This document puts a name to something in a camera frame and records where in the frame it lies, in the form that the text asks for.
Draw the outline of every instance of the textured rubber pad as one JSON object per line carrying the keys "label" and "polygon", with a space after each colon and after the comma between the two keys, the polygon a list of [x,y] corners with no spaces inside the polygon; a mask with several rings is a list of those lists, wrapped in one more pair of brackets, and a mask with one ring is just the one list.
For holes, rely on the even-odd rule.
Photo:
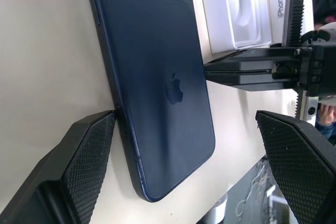
{"label": "textured rubber pad", "polygon": [[113,135],[114,115],[95,123],[66,169],[63,182],[81,224],[90,222],[105,177]]}
{"label": "textured rubber pad", "polygon": [[335,202],[336,150],[306,122],[271,112],[256,119],[274,178],[298,222],[325,223]]}

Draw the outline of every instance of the apple logo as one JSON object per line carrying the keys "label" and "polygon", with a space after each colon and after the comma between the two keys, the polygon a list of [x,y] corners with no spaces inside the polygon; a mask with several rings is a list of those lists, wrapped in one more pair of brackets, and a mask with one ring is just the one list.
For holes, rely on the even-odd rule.
{"label": "apple logo", "polygon": [[181,81],[176,79],[175,75],[175,73],[172,74],[172,80],[169,81],[164,87],[167,99],[172,105],[178,102],[182,102],[183,99],[183,92],[180,88]]}

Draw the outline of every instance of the side button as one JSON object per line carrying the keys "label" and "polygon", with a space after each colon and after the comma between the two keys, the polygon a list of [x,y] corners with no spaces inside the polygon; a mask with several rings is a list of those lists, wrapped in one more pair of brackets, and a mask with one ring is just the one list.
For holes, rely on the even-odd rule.
{"label": "side button", "polygon": [[91,2],[92,12],[93,12],[93,18],[95,19],[96,25],[100,26],[100,19],[98,15],[96,0],[90,0],[90,2]]}

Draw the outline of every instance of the phone back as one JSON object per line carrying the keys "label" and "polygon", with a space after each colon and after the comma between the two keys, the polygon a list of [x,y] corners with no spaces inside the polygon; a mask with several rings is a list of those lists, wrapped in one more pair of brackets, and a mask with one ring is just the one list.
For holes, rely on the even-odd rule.
{"label": "phone back", "polygon": [[192,0],[91,0],[133,186],[158,201],[213,153]]}

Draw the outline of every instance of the table surface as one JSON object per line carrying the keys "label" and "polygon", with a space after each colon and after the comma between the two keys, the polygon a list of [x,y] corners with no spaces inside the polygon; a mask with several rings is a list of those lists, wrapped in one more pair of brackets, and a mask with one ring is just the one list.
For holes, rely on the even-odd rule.
{"label": "table surface", "polygon": [[[113,109],[89,0],[0,0],[0,211],[71,124]],[[213,59],[194,0],[204,62]],[[245,92],[208,82],[216,149],[161,201],[140,199],[116,128],[91,223],[195,224],[265,154],[257,110],[293,114],[292,90]]]}

